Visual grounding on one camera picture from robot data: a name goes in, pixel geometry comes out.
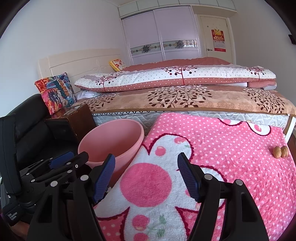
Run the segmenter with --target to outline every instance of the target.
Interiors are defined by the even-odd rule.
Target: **pink bucket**
[[[80,142],[78,153],[89,155],[91,168],[102,165],[109,153],[115,156],[115,170],[110,180],[113,187],[137,154],[144,138],[142,125],[129,119],[112,120],[91,130]]]

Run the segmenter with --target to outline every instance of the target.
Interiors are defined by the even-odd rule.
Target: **white wall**
[[[264,0],[233,0],[230,18],[237,64],[263,66],[276,74],[277,91],[296,105],[296,45],[287,26]]]
[[[38,93],[38,59],[91,48],[120,48],[118,8],[102,0],[31,0],[0,39],[0,117]]]

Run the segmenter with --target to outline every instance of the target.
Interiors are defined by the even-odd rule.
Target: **pink polka dot blanket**
[[[292,156],[272,156],[272,149],[283,145],[282,130],[274,126],[178,113],[160,115],[132,163],[95,207],[106,240],[187,240],[200,205],[189,196],[178,170],[181,152],[220,181],[242,179],[269,239],[277,240],[296,212]],[[220,238],[224,210],[221,199],[214,241]]]

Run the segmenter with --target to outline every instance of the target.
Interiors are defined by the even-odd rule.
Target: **pillow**
[[[121,71],[126,67],[121,59],[112,60],[109,64],[115,71]]]
[[[51,115],[76,102],[76,96],[67,73],[38,80],[35,82],[35,86],[41,93]]]

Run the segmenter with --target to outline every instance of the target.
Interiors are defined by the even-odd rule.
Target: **calendar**
[[[219,52],[226,52],[223,31],[219,29],[212,29],[212,36],[214,41],[214,50]]]

